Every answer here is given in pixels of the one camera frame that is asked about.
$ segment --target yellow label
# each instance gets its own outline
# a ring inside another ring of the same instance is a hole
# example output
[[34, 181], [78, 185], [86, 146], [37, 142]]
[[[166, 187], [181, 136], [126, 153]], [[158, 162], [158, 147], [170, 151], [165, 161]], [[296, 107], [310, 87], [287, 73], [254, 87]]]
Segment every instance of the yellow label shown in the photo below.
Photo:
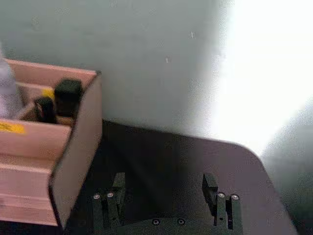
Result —
[[10, 124], [0, 121], [0, 131], [25, 134], [24, 126], [20, 124]]
[[48, 96], [54, 100], [54, 90], [53, 89], [43, 89], [43, 96]]

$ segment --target bolt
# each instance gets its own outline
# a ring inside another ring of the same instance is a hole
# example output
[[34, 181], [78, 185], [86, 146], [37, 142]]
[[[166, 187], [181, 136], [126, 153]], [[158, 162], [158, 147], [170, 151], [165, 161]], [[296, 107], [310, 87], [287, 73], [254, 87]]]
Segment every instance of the bolt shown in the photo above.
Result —
[[96, 193], [96, 194], [93, 196], [93, 198], [94, 198], [95, 200], [99, 199], [99, 198], [100, 198], [100, 194], [99, 194], [99, 193]]
[[154, 219], [152, 220], [152, 224], [157, 226], [160, 224], [160, 221], [158, 219]]
[[177, 223], [178, 223], [179, 225], [184, 225], [184, 224], [185, 224], [185, 220], [183, 220], [183, 219], [178, 219], [178, 220], [177, 220]]
[[221, 198], [224, 198], [224, 197], [225, 197], [225, 194], [223, 194], [222, 192], [219, 192], [217, 195], [218, 195], [219, 197], [221, 197]]
[[113, 197], [113, 196], [114, 196], [114, 193], [112, 193], [112, 192], [108, 193], [108, 197]]
[[236, 195], [236, 194], [233, 194], [233, 195], [231, 195], [231, 198], [234, 199], [234, 200], [238, 200], [238, 199], [239, 199], [239, 196]]

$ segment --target wooden box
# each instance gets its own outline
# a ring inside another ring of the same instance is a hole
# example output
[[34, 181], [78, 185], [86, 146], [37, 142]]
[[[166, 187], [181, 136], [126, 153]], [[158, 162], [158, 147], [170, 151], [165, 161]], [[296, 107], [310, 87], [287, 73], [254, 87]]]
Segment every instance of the wooden box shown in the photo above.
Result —
[[[24, 109], [0, 119], [0, 220], [65, 227], [102, 136], [101, 74], [7, 60]], [[62, 78], [80, 79], [75, 118], [39, 123], [32, 100], [53, 96]]]

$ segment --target dark table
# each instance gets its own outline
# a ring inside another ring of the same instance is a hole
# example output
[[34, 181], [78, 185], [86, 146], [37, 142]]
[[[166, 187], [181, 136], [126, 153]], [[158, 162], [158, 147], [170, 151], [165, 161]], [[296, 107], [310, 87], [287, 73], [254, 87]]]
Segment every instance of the dark table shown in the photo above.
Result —
[[[126, 175], [125, 223], [153, 217], [213, 223], [201, 190], [204, 172], [219, 191], [241, 198], [245, 235], [294, 235], [296, 230], [260, 160], [244, 147], [104, 122], [103, 140], [65, 234], [92, 234], [92, 196], [105, 193], [116, 172]], [[51, 226], [0, 223], [0, 234], [59, 234]]]

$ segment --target yellow sticker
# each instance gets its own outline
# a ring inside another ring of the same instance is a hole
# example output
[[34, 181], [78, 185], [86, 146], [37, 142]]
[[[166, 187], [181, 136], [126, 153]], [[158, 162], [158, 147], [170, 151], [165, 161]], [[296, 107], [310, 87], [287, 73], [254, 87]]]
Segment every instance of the yellow sticker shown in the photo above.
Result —
[[54, 100], [54, 90], [53, 89], [43, 89], [43, 96], [48, 96]]
[[25, 134], [24, 126], [20, 124], [10, 124], [0, 121], [0, 131]]

